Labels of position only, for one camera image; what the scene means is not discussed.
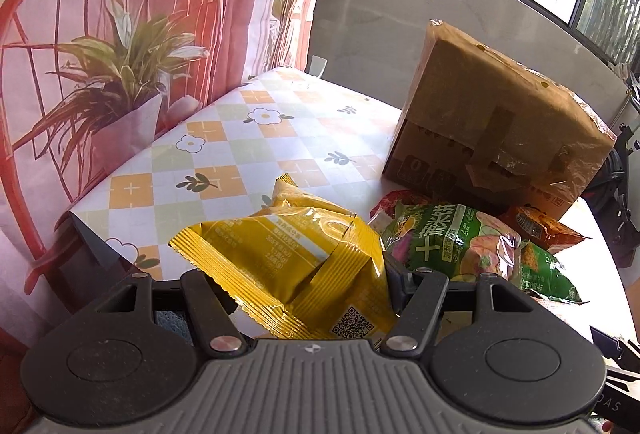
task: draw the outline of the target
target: tablecloth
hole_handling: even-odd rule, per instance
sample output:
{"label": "tablecloth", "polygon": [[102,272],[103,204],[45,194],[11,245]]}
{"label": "tablecloth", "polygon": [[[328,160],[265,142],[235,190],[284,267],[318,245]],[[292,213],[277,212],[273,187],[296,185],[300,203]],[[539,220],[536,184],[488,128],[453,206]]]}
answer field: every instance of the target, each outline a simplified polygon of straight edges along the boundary
{"label": "tablecloth", "polygon": [[[182,228],[245,217],[269,205],[289,172],[306,191],[369,219],[398,185],[381,179],[400,110],[293,68],[277,68],[224,95],[103,180],[72,212],[155,279],[191,270],[167,245]],[[586,203],[562,222],[590,237],[558,255],[587,304],[570,322],[635,338],[620,277]]]}

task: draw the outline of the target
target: wall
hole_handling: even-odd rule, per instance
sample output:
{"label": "wall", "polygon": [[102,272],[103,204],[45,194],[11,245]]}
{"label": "wall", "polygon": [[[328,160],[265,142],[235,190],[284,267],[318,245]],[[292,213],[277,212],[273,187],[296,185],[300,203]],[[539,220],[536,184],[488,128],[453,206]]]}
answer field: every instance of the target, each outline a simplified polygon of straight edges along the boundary
{"label": "wall", "polygon": [[[401,108],[430,19],[447,21],[566,85],[606,122],[622,106],[625,87],[609,68],[518,0],[318,0],[309,52],[328,59],[322,78]],[[627,108],[619,122],[635,117]],[[640,153],[630,157],[630,173],[629,206],[640,228]],[[625,286],[638,279],[640,261],[621,276]]]}

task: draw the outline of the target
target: floral tablecloth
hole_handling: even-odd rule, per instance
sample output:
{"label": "floral tablecloth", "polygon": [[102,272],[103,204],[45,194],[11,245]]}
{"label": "floral tablecloth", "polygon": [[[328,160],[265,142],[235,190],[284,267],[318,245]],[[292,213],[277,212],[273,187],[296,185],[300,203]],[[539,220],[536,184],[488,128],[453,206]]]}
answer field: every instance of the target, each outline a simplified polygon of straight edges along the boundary
{"label": "floral tablecloth", "polygon": [[276,177],[366,220],[397,185],[380,179],[399,109],[293,68],[252,79],[137,154],[72,212],[155,279],[193,268],[167,245],[200,221],[270,203]]}

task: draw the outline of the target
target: yellow snack bag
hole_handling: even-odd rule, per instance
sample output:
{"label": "yellow snack bag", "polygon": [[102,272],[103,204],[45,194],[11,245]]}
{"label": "yellow snack bag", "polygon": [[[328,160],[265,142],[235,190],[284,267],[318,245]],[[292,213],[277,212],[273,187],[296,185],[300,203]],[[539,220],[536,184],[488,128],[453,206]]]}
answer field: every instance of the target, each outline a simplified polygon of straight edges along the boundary
{"label": "yellow snack bag", "polygon": [[169,245],[276,337],[378,342],[396,321],[378,234],[288,174],[273,206],[187,227]]}

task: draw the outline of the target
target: curtain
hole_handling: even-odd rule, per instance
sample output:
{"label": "curtain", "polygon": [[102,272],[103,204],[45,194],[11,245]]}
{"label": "curtain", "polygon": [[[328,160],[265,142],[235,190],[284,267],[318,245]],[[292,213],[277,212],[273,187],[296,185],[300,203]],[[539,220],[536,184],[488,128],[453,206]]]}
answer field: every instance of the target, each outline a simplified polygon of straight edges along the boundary
{"label": "curtain", "polygon": [[33,414],[24,350],[137,270],[90,255],[66,211],[225,92],[304,69],[315,2],[2,0],[0,434]]}

